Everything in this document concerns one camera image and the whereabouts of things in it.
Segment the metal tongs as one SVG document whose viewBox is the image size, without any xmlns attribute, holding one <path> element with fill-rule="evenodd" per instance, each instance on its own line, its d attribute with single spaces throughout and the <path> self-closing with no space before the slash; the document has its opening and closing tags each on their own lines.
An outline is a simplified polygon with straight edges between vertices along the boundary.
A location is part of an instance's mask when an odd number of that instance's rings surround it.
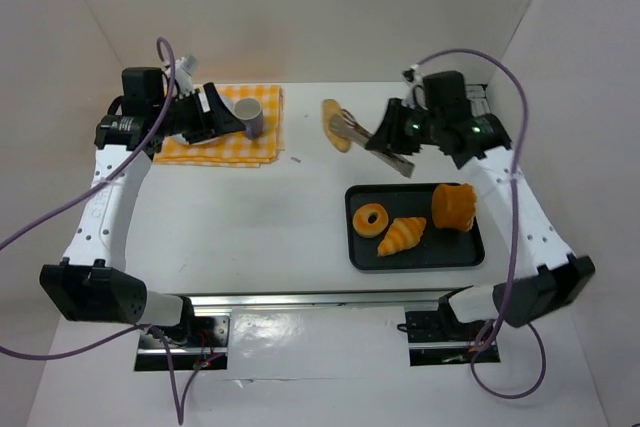
<svg viewBox="0 0 640 427">
<path fill-rule="evenodd" d="M 402 155 L 393 153 L 389 147 L 375 139 L 374 135 L 362 127 L 348 111 L 342 109 L 340 113 L 331 115 L 328 128 L 332 134 L 355 143 L 401 176 L 412 177 L 415 165 Z"/>
</svg>

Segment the long bread roll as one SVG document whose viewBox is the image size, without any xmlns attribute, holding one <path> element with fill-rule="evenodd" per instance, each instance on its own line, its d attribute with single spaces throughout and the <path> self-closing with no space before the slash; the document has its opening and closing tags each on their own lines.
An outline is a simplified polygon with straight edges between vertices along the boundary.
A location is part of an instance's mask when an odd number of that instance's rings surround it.
<svg viewBox="0 0 640 427">
<path fill-rule="evenodd" d="M 340 130 L 336 129 L 336 126 L 341 126 L 342 122 L 343 116 L 340 104 L 334 99 L 325 99 L 322 102 L 323 131 L 334 148 L 341 153 L 347 153 L 352 146 L 352 141 L 342 135 Z"/>
</svg>

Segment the white paper plate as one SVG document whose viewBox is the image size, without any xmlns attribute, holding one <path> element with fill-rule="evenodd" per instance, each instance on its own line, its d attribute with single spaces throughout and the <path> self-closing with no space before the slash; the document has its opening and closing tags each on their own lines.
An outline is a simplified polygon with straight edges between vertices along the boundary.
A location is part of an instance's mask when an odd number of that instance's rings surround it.
<svg viewBox="0 0 640 427">
<path fill-rule="evenodd" d="M 182 145 L 196 146 L 227 134 L 244 130 L 244 124 L 232 113 L 234 103 L 216 92 L 202 91 L 174 102 L 171 138 Z"/>
</svg>

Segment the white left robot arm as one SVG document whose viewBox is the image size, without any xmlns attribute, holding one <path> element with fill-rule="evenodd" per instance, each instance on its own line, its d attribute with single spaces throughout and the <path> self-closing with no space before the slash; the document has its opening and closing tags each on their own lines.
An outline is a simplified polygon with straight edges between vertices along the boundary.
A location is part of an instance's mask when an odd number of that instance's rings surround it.
<svg viewBox="0 0 640 427">
<path fill-rule="evenodd" d="M 61 261 L 40 273 L 65 319 L 190 330 L 191 301 L 153 292 L 127 274 L 125 250 L 139 190 L 164 140 L 197 145 L 244 128 L 213 83 L 193 83 L 194 70 L 190 56 L 123 70 L 123 93 L 96 127 L 91 194 L 79 225 Z"/>
</svg>

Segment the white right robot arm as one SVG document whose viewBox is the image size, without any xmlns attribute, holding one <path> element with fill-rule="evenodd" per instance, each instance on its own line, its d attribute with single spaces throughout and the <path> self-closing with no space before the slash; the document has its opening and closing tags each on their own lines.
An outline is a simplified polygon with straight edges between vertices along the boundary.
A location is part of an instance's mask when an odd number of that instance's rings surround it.
<svg viewBox="0 0 640 427">
<path fill-rule="evenodd" d="M 518 149 L 493 114 L 476 116 L 457 71 L 403 74 L 406 98 L 392 98 L 366 150 L 409 177 L 409 156 L 424 145 L 450 157 L 491 214 L 510 259 L 505 282 L 465 288 L 447 303 L 460 323 L 501 320 L 522 327 L 570 305 L 595 273 L 545 215 L 516 158 Z"/>
</svg>

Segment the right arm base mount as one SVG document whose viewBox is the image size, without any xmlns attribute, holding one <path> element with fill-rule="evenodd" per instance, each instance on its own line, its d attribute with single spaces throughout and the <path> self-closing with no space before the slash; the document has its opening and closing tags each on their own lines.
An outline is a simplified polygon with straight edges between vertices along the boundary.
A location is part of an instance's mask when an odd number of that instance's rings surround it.
<svg viewBox="0 0 640 427">
<path fill-rule="evenodd" d="M 469 364 L 483 321 L 446 323 L 437 311 L 407 311 L 396 329 L 406 336 L 411 367 Z"/>
</svg>

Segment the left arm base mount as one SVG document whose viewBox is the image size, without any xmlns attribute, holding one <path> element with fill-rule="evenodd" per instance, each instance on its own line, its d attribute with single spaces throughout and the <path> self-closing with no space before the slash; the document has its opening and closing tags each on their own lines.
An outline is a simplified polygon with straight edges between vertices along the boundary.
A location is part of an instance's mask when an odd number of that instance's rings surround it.
<svg viewBox="0 0 640 427">
<path fill-rule="evenodd" d="M 215 315 L 196 317 L 192 331 L 174 339 L 164 331 L 175 371 L 191 371 L 198 365 L 203 370 L 226 370 L 230 317 Z M 143 332 L 139 336 L 134 363 L 136 372 L 167 372 L 164 344 L 158 334 Z"/>
</svg>

